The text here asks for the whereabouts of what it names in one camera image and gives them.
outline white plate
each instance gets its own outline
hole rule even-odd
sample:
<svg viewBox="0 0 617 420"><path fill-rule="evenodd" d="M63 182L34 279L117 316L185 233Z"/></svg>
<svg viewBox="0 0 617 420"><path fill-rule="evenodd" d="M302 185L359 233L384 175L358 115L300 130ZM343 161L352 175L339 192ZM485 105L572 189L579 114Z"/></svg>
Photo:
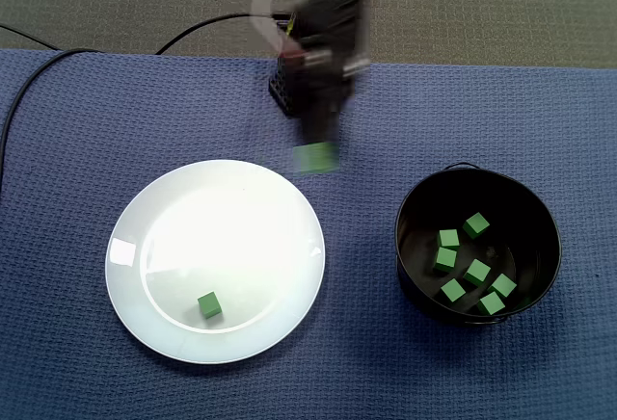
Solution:
<svg viewBox="0 0 617 420"><path fill-rule="evenodd" d="M321 226L307 199L258 165L212 160L177 169L121 214L105 277L118 316L174 359L218 364L281 341L312 306L324 273ZM215 292L222 314L198 298Z"/></svg>

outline gray carpet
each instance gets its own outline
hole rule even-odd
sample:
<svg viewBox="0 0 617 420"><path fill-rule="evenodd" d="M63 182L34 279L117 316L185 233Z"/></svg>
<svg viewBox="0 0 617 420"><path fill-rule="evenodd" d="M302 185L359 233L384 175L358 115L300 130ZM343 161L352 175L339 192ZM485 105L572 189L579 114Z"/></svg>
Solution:
<svg viewBox="0 0 617 420"><path fill-rule="evenodd" d="M251 0L0 0L0 20L61 47L150 53L184 28ZM617 67L617 0L372 0L376 62ZM0 33L0 47L36 47ZM247 20L170 53L267 56Z"/></svg>

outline wire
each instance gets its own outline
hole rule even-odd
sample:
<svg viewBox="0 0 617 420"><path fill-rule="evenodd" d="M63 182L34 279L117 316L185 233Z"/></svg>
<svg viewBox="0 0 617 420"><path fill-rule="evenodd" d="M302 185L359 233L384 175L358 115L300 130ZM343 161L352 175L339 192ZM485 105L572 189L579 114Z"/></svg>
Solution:
<svg viewBox="0 0 617 420"><path fill-rule="evenodd" d="M201 27L205 27L206 25L210 25L215 22L221 22L223 20L229 20L231 18L240 18L240 17L266 17L266 18L274 18L275 20L288 20L290 14L288 13L273 13L273 14L254 14L254 13L227 13L225 15L219 15L218 17L208 18L203 22L197 23L192 27L187 28L182 33L180 33L177 37L169 41L163 47L161 47L155 54L155 56L160 56L165 51L167 51L170 47L176 44L178 41L190 35L196 30L199 30Z"/></svg>
<svg viewBox="0 0 617 420"><path fill-rule="evenodd" d="M203 22L200 22L184 30L177 37L175 37L174 39L169 41L167 44L165 44L162 48L160 48L158 52L156 53L156 55L159 56L163 54L165 51L167 51L170 47L172 47L178 41L180 41L187 35L193 33L194 31L199 30L201 27L205 27L206 25L210 25L215 22L220 22L223 20L229 20L231 18L239 18L239 17L268 17L268 18L274 18L275 20L287 22L289 20L290 14L289 13L274 13L274 14L265 15L265 14L252 14L252 13L228 13L226 15L219 15L218 17L209 18L207 20L204 20ZM49 49L53 49L56 51L60 50L60 48L54 46L53 44L45 42L42 39L33 37L32 35L28 35L9 25L0 24L0 28L4 28L5 30L9 30L10 32L17 33L18 35L21 35L22 37L25 37L27 39L31 39L32 41L42 44L43 46L48 47ZM5 119L4 126L2 128L2 135L0 136L0 193L2 192L2 178L4 174L4 157L5 157L5 153L7 149L7 139L9 138L9 128L11 127L11 122L13 121L15 111L17 110L17 107L19 106L21 99L23 98L24 94L28 91L28 88L30 88L30 86L34 83L34 81L44 71L46 71L48 68L50 68L57 62L61 61L65 57L72 56L73 54L79 54L82 52L100 52L100 51L96 51L94 49L69 49L68 51L61 52L60 54L52 57L47 62L45 62L42 66L37 68L37 70L32 75L30 75L30 77L21 86L21 89L15 96L15 99L13 100L13 104L11 104L11 108L9 109L9 112L7 113L7 118Z"/></svg>
<svg viewBox="0 0 617 420"><path fill-rule="evenodd" d="M37 37L35 37L33 35L28 35L27 33L22 32L21 30L18 30L16 28L12 27L11 25L7 25L5 23L0 23L0 28L4 28L5 30L8 30L10 32L17 33L18 35L20 35L20 36L22 36L24 38L27 38L27 39L32 40L34 42L37 42L38 44L41 44L41 45L43 45L45 47L48 47L49 49L53 49L54 51L60 51L60 48L58 46L54 46L50 42L43 41L42 39L39 39L39 38L37 38Z"/></svg>
<svg viewBox="0 0 617 420"><path fill-rule="evenodd" d="M28 91L28 88L34 83L34 81L48 68L61 61L65 57L72 56L74 54L79 54L81 52L99 52L93 49L70 49L68 51L63 51L60 54L55 55L47 62L45 62L42 66L37 68L37 70L30 75L30 77L26 80L26 82L21 86L21 89L15 96L13 100L13 104L11 104L11 108L9 109L9 113L7 114L7 118L4 121L4 126L2 127L2 135L0 137L0 192L2 191L2 175L4 172L4 156L7 150L7 139L9 138L9 128L11 127L11 122L13 121L13 117L15 115L15 111L19 106L19 102L23 98L24 94Z"/></svg>

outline blue textured mat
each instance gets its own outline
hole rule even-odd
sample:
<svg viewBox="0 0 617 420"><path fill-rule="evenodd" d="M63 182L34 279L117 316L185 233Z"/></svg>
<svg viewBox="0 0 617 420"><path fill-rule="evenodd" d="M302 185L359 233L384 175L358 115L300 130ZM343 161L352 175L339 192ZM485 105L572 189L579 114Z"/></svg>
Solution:
<svg viewBox="0 0 617 420"><path fill-rule="evenodd" d="M0 118L51 56L0 51ZM340 172L296 176L296 123L267 93L272 67L82 54L30 89L0 196L0 417L614 419L617 71L374 65L342 117ZM141 189L212 158L289 177L328 254L315 306L287 339L202 367L123 328L104 259ZM490 328L425 318L394 270L404 195L461 160L526 184L563 240L550 293Z"/></svg>

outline green block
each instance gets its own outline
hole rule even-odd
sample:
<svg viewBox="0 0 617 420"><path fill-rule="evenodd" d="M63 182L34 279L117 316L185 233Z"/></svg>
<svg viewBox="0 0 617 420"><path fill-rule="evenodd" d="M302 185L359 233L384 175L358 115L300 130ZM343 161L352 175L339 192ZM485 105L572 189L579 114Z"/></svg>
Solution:
<svg viewBox="0 0 617 420"><path fill-rule="evenodd" d="M456 278L453 278L442 287L443 293L447 296L450 302L456 302L459 298L465 295L465 289L461 286Z"/></svg>
<svg viewBox="0 0 617 420"><path fill-rule="evenodd" d="M338 147L333 143L299 145L293 148L296 169L302 173L338 170Z"/></svg>
<svg viewBox="0 0 617 420"><path fill-rule="evenodd" d="M492 316L496 312L499 312L505 307L505 304L499 299L497 293L493 292L491 295L487 295L481 298L478 302L478 308L480 312L487 316Z"/></svg>
<svg viewBox="0 0 617 420"><path fill-rule="evenodd" d="M489 222L484 219L480 213L476 213L471 218L465 221L463 224L463 230L471 237L475 239L478 235L484 232L489 227Z"/></svg>
<svg viewBox="0 0 617 420"><path fill-rule="evenodd" d="M197 301L200 304L201 314L203 314L206 319L223 312L214 292L203 295L201 298L198 298Z"/></svg>
<svg viewBox="0 0 617 420"><path fill-rule="evenodd" d="M484 279L489 274L490 270L491 268L489 268L482 261L474 259L471 262L471 265L469 266L469 269L467 269L467 272L465 273L463 278L471 282L476 287L479 287L480 285L482 285L482 282L484 282Z"/></svg>
<svg viewBox="0 0 617 420"><path fill-rule="evenodd" d="M456 229L440 230L437 244L445 249L459 249L459 234Z"/></svg>
<svg viewBox="0 0 617 420"><path fill-rule="evenodd" d="M508 295L512 293L512 290L516 288L517 284L504 274L501 274L493 285L489 287L489 292L497 292L502 298L508 298Z"/></svg>
<svg viewBox="0 0 617 420"><path fill-rule="evenodd" d="M453 249L444 249L440 247L435 258L435 269L449 273L454 269L456 261L456 251Z"/></svg>

